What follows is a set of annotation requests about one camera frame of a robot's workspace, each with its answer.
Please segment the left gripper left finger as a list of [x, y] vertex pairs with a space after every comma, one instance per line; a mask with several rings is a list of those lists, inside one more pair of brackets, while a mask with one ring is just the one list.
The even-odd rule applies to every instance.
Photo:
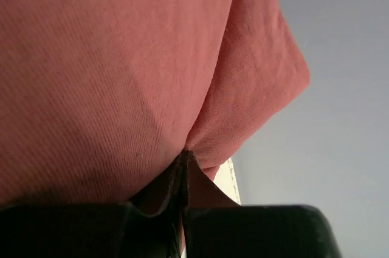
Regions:
[[180, 257], [183, 163], [126, 202], [1, 209], [1, 257]]

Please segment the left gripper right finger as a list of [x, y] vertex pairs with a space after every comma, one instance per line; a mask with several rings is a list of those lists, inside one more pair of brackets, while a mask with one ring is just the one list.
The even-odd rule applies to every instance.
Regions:
[[331, 225], [306, 204], [242, 206], [182, 152], [187, 257], [341, 257]]

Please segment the salmon red t shirt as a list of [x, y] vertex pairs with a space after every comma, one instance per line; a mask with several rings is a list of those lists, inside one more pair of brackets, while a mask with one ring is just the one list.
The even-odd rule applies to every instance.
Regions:
[[214, 178], [309, 81], [278, 0], [1, 0], [1, 204]]

